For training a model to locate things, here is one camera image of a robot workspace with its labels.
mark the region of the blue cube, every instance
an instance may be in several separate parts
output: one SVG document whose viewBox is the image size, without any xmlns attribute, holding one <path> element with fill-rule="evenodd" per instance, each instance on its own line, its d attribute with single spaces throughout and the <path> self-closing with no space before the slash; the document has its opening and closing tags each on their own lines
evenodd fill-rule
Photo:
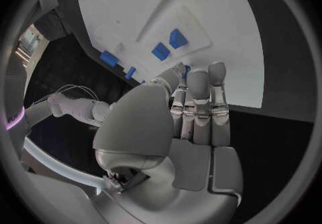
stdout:
<svg viewBox="0 0 322 224">
<path fill-rule="evenodd" d="M 119 62 L 119 59 L 116 58 L 113 54 L 110 54 L 108 51 L 103 51 L 99 58 L 111 67 L 115 67 Z"/>
<path fill-rule="evenodd" d="M 160 60 L 164 61 L 170 54 L 169 49 L 167 49 L 162 43 L 159 43 L 155 48 L 152 50 L 152 53 Z"/>
<path fill-rule="evenodd" d="M 133 76 L 133 73 L 136 71 L 136 68 L 131 67 L 128 71 L 128 73 L 125 75 L 126 79 L 130 79 Z"/>
<path fill-rule="evenodd" d="M 187 39 L 184 37 L 184 35 L 182 35 L 182 33 L 177 28 L 171 32 L 169 44 L 174 49 L 184 46 L 187 43 L 188 43 Z"/>
</svg>

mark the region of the purple light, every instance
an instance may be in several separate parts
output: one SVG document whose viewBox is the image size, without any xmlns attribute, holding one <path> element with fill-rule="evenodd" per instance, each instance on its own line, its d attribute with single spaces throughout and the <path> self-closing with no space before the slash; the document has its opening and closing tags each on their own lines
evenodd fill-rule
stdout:
<svg viewBox="0 0 322 224">
<path fill-rule="evenodd" d="M 11 129 L 13 126 L 17 125 L 21 119 L 24 117 L 25 115 L 25 108 L 23 107 L 21 112 L 19 113 L 19 115 L 17 116 L 17 118 L 15 118 L 12 122 L 8 123 L 6 125 L 6 130 Z"/>
</svg>

